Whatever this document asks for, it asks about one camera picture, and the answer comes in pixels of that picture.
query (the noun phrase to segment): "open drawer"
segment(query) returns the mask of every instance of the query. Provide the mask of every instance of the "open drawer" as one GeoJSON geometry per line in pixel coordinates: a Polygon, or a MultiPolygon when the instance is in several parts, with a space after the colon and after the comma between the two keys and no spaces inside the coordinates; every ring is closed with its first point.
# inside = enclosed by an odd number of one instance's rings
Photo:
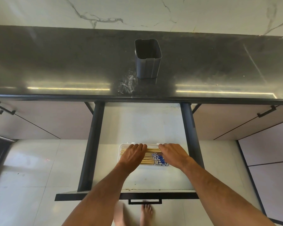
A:
{"type": "MultiPolygon", "coordinates": [[[[202,167],[190,104],[97,102],[77,191],[56,201],[82,200],[117,164],[123,143],[178,143],[202,167]]],[[[169,166],[139,165],[125,180],[120,199],[198,199],[188,178],[169,166]]]]}

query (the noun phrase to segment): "gray container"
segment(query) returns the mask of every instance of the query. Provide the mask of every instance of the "gray container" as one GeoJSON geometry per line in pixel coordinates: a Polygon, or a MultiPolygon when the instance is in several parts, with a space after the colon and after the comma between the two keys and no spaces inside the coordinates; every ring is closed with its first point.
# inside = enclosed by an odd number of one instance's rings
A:
{"type": "Polygon", "coordinates": [[[156,39],[135,41],[135,66],[138,78],[156,78],[162,55],[156,39]]]}

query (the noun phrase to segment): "white tile floor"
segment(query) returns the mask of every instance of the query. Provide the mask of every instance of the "white tile floor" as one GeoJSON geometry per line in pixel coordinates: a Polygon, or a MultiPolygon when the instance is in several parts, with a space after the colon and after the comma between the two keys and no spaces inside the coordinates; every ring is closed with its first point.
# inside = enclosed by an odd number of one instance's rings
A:
{"type": "MultiPolygon", "coordinates": [[[[77,189],[86,144],[86,140],[15,143],[0,174],[0,226],[61,225],[79,201],[55,202],[55,195],[77,189]]],[[[235,142],[201,141],[200,146],[206,169],[258,208],[235,142]]],[[[140,206],[126,208],[132,225],[138,225],[140,206]]],[[[199,200],[163,200],[154,208],[156,225],[212,225],[199,200]]]]}

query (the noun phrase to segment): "bare foot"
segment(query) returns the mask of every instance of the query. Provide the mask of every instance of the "bare foot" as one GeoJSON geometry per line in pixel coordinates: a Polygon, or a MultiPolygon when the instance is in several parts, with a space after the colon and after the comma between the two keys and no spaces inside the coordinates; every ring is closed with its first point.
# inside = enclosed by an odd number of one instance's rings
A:
{"type": "Polygon", "coordinates": [[[151,205],[141,205],[140,226],[151,226],[153,218],[153,209],[151,205]]]}
{"type": "Polygon", "coordinates": [[[113,221],[115,226],[126,226],[124,218],[124,203],[117,202],[114,207],[113,221]]]}

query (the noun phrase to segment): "dark countertop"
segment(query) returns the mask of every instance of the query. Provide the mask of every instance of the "dark countertop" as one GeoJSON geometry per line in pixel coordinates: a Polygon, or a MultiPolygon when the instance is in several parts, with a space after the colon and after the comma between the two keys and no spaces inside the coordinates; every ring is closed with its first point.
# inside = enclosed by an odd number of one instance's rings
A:
{"type": "Polygon", "coordinates": [[[283,104],[283,37],[0,26],[0,98],[283,104]],[[159,41],[156,79],[138,38],[159,41]]]}

